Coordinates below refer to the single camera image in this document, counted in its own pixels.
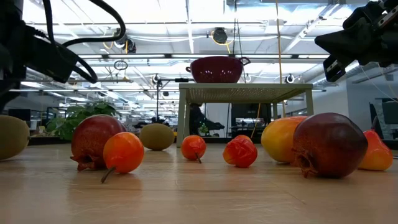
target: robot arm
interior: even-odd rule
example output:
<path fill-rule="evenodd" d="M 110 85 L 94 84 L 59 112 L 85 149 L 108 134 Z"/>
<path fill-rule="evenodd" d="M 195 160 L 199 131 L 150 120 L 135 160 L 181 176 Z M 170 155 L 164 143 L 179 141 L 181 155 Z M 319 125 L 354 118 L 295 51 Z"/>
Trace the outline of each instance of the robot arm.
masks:
<path fill-rule="evenodd" d="M 369 2 L 354 10 L 343 30 L 315 38 L 330 54 L 323 63 L 326 80 L 337 81 L 354 60 L 360 65 L 377 62 L 381 67 L 398 63 L 397 10 L 396 0 Z"/>

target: green leaves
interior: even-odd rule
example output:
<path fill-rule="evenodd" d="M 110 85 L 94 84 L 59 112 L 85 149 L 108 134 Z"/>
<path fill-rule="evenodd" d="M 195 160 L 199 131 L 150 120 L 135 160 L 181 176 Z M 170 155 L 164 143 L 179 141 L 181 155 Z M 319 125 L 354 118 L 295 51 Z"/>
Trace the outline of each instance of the green leaves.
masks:
<path fill-rule="evenodd" d="M 107 102 L 93 103 L 92 105 L 85 106 L 70 106 L 67 109 L 68 117 L 65 118 L 53 118 L 47 123 L 47 131 L 54 131 L 54 135 L 65 140 L 72 140 L 73 132 L 76 127 L 86 118 L 97 115 L 97 114 L 107 114 L 110 116 L 116 116 L 117 114 L 121 116 L 120 113 L 116 111 Z"/>

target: ceiling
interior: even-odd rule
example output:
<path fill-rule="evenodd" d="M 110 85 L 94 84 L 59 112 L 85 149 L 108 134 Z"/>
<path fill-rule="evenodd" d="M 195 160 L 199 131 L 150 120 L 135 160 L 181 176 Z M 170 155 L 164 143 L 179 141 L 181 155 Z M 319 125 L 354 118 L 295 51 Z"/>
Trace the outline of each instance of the ceiling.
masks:
<path fill-rule="evenodd" d="M 277 16 L 274 1 L 268 0 L 240 0 L 237 2 L 237 13 L 234 12 L 232 0 L 105 0 L 123 18 L 126 23 L 127 35 L 134 41 L 136 54 L 278 54 L 278 22 L 280 29 L 280 48 L 283 54 L 314 55 L 327 53 L 314 43 L 318 35 L 341 30 L 343 21 L 366 0 L 328 1 L 328 0 L 281 0 L 279 1 L 279 16 Z M 328 4 L 331 2 L 346 2 L 347 4 Z M 90 1 L 53 0 L 53 29 L 56 41 L 63 43 L 79 37 L 101 37 L 112 35 L 118 24 L 109 14 L 95 6 Z M 25 0 L 23 20 L 30 26 L 47 33 L 45 14 L 41 0 Z M 211 38 L 216 27 L 225 29 L 229 45 L 218 45 Z M 88 43 L 70 46 L 79 55 L 124 54 L 115 44 Z M 127 103 L 121 110 L 131 110 L 131 105 L 138 103 L 140 113 L 146 103 L 155 103 L 151 98 L 155 93 L 143 93 L 136 90 L 151 89 L 152 78 L 159 74 L 161 78 L 192 78 L 185 71 L 194 58 L 141 58 L 124 59 L 128 68 L 114 70 L 113 63 L 118 59 L 87 59 L 93 66 L 101 80 L 126 77 L 129 82 L 105 81 L 95 86 L 103 89 L 130 89 L 132 92 L 115 92 L 115 103 Z M 283 60 L 282 75 L 293 74 L 300 77 L 301 82 L 309 82 L 323 72 L 322 58 L 318 60 Z M 245 66 L 249 75 L 249 83 L 278 83 L 278 60 L 256 60 Z M 72 77 L 81 79 L 77 74 Z M 38 82 L 46 77 L 30 71 L 30 80 Z M 76 83 L 41 83 L 39 87 L 25 86 L 25 88 L 43 89 L 87 89 L 93 86 L 87 82 Z M 168 90 L 178 90 L 178 84 L 170 82 L 164 87 Z M 64 102 L 64 96 L 71 93 L 58 93 Z M 80 94 L 79 97 L 88 100 L 103 99 L 96 93 Z M 170 91 L 166 99 L 178 99 L 178 92 Z M 166 106 L 165 113 L 174 113 L 178 108 Z"/>

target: dark red pomegranate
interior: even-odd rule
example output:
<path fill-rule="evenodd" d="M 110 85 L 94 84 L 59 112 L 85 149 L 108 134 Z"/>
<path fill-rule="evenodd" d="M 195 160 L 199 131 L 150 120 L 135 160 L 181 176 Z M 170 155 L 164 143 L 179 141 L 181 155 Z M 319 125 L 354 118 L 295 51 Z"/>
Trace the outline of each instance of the dark red pomegranate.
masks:
<path fill-rule="evenodd" d="M 233 57 L 205 57 L 195 60 L 187 72 L 197 83 L 237 83 L 241 78 L 243 66 L 250 63 L 246 57 L 236 59 Z"/>
<path fill-rule="evenodd" d="M 103 151 L 106 141 L 117 133 L 125 132 L 120 121 L 109 115 L 94 115 L 84 119 L 75 129 L 70 158 L 78 162 L 77 170 L 105 169 Z"/>
<path fill-rule="evenodd" d="M 368 141 L 347 117 L 323 113 L 308 117 L 294 132 L 293 148 L 304 177 L 309 173 L 340 178 L 356 170 L 363 160 Z"/>

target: fruit stem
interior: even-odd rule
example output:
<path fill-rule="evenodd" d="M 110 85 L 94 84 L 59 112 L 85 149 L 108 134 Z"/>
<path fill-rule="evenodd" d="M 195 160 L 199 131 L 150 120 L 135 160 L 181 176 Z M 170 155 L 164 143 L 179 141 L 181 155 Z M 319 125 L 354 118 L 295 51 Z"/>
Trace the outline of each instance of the fruit stem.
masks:
<path fill-rule="evenodd" d="M 197 156 L 199 163 L 201 163 L 201 160 L 196 152 L 195 152 L 195 155 Z"/>
<path fill-rule="evenodd" d="M 375 130 L 377 122 L 379 122 L 379 117 L 377 117 L 377 115 L 374 117 L 373 122 L 372 122 L 372 130 Z"/>
<path fill-rule="evenodd" d="M 101 178 L 101 184 L 103 184 L 108 177 L 114 170 L 116 170 L 116 166 L 112 166 L 111 168 L 108 169 L 108 171 L 105 173 L 105 175 Z"/>

